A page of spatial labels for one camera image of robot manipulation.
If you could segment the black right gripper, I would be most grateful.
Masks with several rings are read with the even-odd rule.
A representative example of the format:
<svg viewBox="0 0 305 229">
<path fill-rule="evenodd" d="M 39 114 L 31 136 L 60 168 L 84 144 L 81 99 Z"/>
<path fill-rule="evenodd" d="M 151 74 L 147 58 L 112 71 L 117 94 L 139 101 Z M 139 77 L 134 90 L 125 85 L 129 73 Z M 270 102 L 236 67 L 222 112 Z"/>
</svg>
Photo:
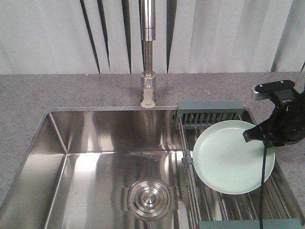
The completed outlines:
<svg viewBox="0 0 305 229">
<path fill-rule="evenodd" d="M 270 99 L 274 110 L 262 124 L 245 130 L 245 142 L 262 141 L 264 146 L 284 146 L 298 143 L 305 137 L 305 93 L 262 92 Z"/>
</svg>

